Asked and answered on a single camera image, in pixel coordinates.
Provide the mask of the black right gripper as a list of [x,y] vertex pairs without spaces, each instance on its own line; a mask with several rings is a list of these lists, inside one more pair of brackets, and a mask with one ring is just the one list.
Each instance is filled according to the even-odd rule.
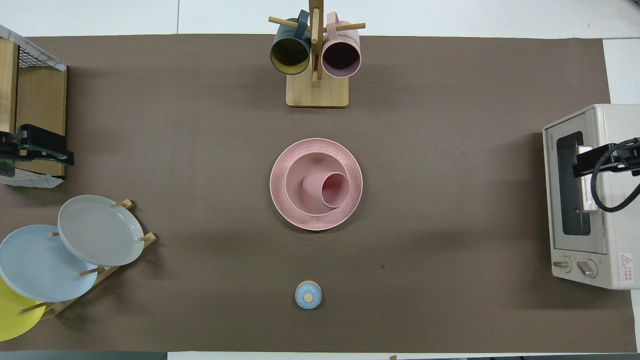
[[573,175],[580,178],[594,173],[626,173],[640,175],[639,139],[633,137],[620,143],[607,143],[589,149],[576,150]]

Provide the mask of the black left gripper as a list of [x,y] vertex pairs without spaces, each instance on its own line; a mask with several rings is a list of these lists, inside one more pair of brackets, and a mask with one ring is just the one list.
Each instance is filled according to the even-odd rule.
[[0,159],[5,161],[53,161],[74,165],[74,153],[67,150],[67,138],[36,125],[23,124],[17,132],[1,132]]

